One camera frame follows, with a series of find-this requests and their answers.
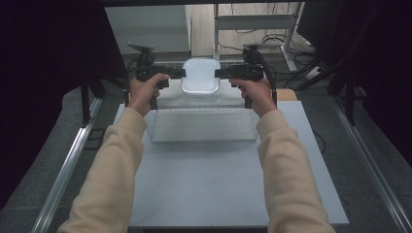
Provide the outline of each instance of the aluminum rail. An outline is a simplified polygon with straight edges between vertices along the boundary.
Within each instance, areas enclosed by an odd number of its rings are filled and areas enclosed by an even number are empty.
[[[399,200],[397,199],[396,194],[391,189],[389,183],[387,182],[375,160],[373,159],[372,154],[370,153],[366,144],[363,142],[363,139],[361,138],[357,127],[352,126],[351,122],[346,118],[343,112],[344,107],[339,99],[340,97],[333,96],[330,98],[335,111],[338,113],[342,124],[345,127],[346,132],[348,133],[348,136],[351,138],[352,143],[357,149],[360,158],[362,159],[363,164],[367,172],[369,173],[370,178],[375,183],[375,186],[378,189],[378,192],[381,195],[382,199],[384,200],[384,203],[386,204],[392,218],[394,219],[399,232],[412,232],[411,222]]]
[[[66,190],[67,184],[72,177],[73,171],[79,160],[80,154],[86,144],[88,134],[90,133],[91,127],[93,126],[97,111],[100,108],[102,100],[95,98],[90,106],[90,122],[87,127],[81,128],[73,142],[72,148],[67,153],[66,159],[64,160],[63,166],[55,179],[55,182],[51,188],[46,202],[37,217],[36,223],[34,224],[31,232],[32,233],[42,233],[47,232],[49,226],[52,223],[52,218],[54,217],[55,211],[57,210],[58,204]]]

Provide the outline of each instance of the clear plastic box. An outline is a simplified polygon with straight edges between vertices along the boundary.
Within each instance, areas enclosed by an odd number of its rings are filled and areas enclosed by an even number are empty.
[[[241,108],[165,109],[146,115],[154,143],[255,141],[258,115]]]
[[[218,99],[221,79],[215,78],[215,70],[221,69],[219,61],[194,58],[185,62],[186,77],[181,79],[181,89],[191,102],[214,102]]]

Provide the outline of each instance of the metal pole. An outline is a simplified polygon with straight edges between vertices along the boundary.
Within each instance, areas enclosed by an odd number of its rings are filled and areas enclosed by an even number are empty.
[[[215,41],[213,46],[213,58],[220,60],[219,55],[219,4],[214,5],[215,12]]]
[[[292,40],[294,28],[295,28],[296,23],[297,23],[297,19],[299,18],[299,11],[300,11],[300,6],[301,5],[302,5],[301,2],[297,3],[296,9],[294,9],[294,12],[292,14],[291,24],[290,24],[290,27],[288,29],[288,32],[287,32],[287,35],[286,35],[286,38],[285,38],[285,43],[284,43],[284,47],[287,50],[289,50],[289,46],[291,45],[291,40]]]

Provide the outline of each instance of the white plastic container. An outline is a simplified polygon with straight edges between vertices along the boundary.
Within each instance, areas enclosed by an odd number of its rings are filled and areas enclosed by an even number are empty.
[[[185,99],[192,102],[214,102],[218,99],[221,79],[215,70],[221,64],[215,59],[194,58],[185,62],[186,77],[181,79]]]

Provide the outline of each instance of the beige sleeve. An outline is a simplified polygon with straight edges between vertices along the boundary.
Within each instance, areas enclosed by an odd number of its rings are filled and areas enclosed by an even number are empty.
[[[118,123],[108,127],[69,219],[58,232],[127,231],[146,127],[142,116],[128,108]]]
[[[257,131],[270,218],[268,232],[334,232],[321,203],[306,149],[281,111],[263,116]]]

